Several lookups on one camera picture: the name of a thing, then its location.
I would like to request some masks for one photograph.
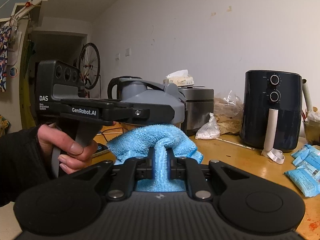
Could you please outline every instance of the hanging fabric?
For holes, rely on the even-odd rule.
[[[0,28],[0,92],[6,91],[8,43],[11,34],[11,26]]]

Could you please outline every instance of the blue snack package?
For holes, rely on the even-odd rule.
[[[299,151],[299,156],[292,162],[296,167],[301,166],[303,161],[306,161],[316,169],[320,170],[320,151],[309,144],[305,144]]]
[[[300,156],[302,152],[304,152],[305,150],[308,150],[308,147],[307,147],[308,145],[309,144],[306,143],[300,150],[296,151],[295,153],[292,153],[291,156],[296,159],[298,156]]]
[[[295,183],[306,197],[314,197],[320,193],[319,170],[310,174],[307,168],[299,167],[292,171],[286,171],[284,174]]]

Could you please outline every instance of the fingernail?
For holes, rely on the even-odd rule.
[[[61,163],[67,164],[67,159],[66,159],[65,156],[63,156],[63,155],[59,155],[58,160],[59,160]]]
[[[73,145],[71,145],[70,147],[70,153],[75,154],[75,155],[79,155],[83,152],[83,148],[81,147],[80,144],[78,143],[73,143]]]
[[[61,169],[63,169],[64,172],[67,172],[67,166],[63,163],[60,163],[59,165],[61,167]]]

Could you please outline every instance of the white strap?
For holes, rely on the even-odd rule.
[[[267,158],[270,158],[271,160],[273,160],[278,164],[282,164],[284,162],[284,155],[280,150],[276,150],[272,148],[271,151],[268,152],[265,149],[263,149],[261,154]]]

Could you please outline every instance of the wall socket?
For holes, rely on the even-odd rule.
[[[125,56],[128,57],[130,55],[131,55],[131,49],[128,48],[128,49],[125,50]]]

